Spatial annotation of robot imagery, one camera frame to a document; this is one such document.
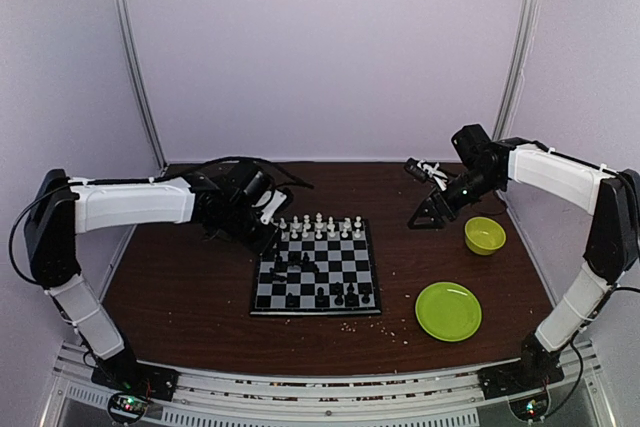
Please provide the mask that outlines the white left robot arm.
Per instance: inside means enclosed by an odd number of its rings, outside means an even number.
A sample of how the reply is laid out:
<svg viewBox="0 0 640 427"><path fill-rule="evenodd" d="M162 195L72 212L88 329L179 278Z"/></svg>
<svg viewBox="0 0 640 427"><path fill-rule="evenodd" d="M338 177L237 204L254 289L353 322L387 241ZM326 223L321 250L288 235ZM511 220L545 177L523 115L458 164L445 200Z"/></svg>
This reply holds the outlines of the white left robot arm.
<svg viewBox="0 0 640 427"><path fill-rule="evenodd" d="M49 170L8 235L23 239L29 271L89 348L98 366L123 391L137 389L144 371L123 330L103 304L131 234L145 225L197 225L207 238L236 242L256 255L275 241L278 213L303 180L266 159L223 157L161 176L91 178Z"/></svg>

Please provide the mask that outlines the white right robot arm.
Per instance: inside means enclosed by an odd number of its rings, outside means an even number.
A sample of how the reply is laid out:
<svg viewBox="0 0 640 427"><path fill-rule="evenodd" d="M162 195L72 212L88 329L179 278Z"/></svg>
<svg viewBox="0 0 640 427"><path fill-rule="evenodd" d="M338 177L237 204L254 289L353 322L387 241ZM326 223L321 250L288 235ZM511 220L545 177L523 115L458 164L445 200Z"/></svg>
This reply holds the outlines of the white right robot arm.
<svg viewBox="0 0 640 427"><path fill-rule="evenodd" d="M554 296L551 313L522 343L512 377L535 387L560 352L600 314L621 278L639 262L639 174L561 153L538 140L492 140L479 124L452 137L457 174L409 158L405 171L432 190L411 229L442 229L467 206L502 191Z"/></svg>

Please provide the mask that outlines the black bishop piece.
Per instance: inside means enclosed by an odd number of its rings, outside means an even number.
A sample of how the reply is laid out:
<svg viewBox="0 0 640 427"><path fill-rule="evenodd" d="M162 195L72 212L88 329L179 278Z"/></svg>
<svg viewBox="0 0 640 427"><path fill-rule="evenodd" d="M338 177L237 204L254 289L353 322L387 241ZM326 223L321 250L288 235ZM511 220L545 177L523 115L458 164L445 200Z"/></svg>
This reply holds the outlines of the black bishop piece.
<svg viewBox="0 0 640 427"><path fill-rule="evenodd" d="M336 282L331 286L336 306L342 306L344 304L344 286L340 282Z"/></svg>

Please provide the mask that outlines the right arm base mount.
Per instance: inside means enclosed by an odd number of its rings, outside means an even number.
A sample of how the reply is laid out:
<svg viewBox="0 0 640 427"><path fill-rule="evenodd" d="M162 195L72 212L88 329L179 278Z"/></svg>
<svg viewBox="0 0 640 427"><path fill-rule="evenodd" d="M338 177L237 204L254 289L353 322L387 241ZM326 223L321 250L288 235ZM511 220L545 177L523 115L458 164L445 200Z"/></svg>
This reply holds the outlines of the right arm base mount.
<svg viewBox="0 0 640 427"><path fill-rule="evenodd" d="M548 387L564 379L559 352L549 352L529 333L521 343L518 360L478 371L478 380L486 400L511 397L511 413L518 420L542 421L551 413Z"/></svg>

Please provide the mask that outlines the black king piece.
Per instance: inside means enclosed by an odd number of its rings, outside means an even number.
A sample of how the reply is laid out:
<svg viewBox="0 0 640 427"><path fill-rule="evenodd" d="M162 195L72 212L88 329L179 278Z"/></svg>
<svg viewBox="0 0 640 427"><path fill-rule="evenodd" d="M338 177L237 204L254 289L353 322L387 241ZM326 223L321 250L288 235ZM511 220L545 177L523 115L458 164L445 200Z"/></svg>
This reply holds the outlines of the black king piece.
<svg viewBox="0 0 640 427"><path fill-rule="evenodd" d="M315 307L318 309L325 309L328 308L329 305L330 299L325 294L325 289L323 287L319 287L315 296Z"/></svg>

